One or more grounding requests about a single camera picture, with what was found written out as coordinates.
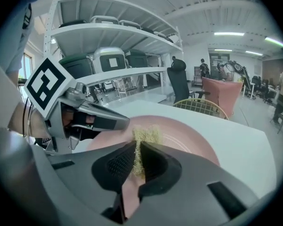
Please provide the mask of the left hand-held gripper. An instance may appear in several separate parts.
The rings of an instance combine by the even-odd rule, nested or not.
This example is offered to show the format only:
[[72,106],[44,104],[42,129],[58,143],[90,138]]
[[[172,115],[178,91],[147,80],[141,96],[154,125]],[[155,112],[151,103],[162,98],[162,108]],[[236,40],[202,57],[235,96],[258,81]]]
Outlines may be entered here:
[[[86,86],[52,57],[47,57],[32,72],[24,90],[35,109],[41,114],[50,142],[48,153],[70,153],[80,141],[93,139],[102,131],[124,130],[129,118],[85,99]],[[95,116],[92,125],[73,124],[64,127],[64,110]]]

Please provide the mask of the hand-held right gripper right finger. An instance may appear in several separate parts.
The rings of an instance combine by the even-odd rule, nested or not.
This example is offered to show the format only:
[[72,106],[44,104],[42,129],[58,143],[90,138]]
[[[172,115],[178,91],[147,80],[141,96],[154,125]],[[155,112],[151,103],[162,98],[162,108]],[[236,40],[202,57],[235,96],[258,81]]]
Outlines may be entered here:
[[141,161],[145,184],[138,190],[139,197],[149,197],[167,193],[180,179],[180,162],[167,153],[167,147],[150,142],[141,142]]

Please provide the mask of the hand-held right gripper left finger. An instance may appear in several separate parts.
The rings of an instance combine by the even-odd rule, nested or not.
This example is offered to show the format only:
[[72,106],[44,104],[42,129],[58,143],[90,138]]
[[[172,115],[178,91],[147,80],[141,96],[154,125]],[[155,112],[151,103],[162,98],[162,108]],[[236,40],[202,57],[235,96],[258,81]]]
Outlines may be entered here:
[[98,158],[92,165],[92,175],[101,188],[116,193],[113,205],[101,213],[102,216],[116,223],[124,223],[127,220],[122,186],[133,169],[135,149],[135,141],[126,143]]

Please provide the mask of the person's left hand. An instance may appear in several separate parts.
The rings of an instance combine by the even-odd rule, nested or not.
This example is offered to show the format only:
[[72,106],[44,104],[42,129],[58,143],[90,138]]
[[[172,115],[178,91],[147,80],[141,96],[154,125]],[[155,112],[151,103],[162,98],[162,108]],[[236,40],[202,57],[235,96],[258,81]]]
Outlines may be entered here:
[[62,112],[62,123],[64,127],[70,127],[73,124],[92,125],[95,116],[83,112],[64,110]]

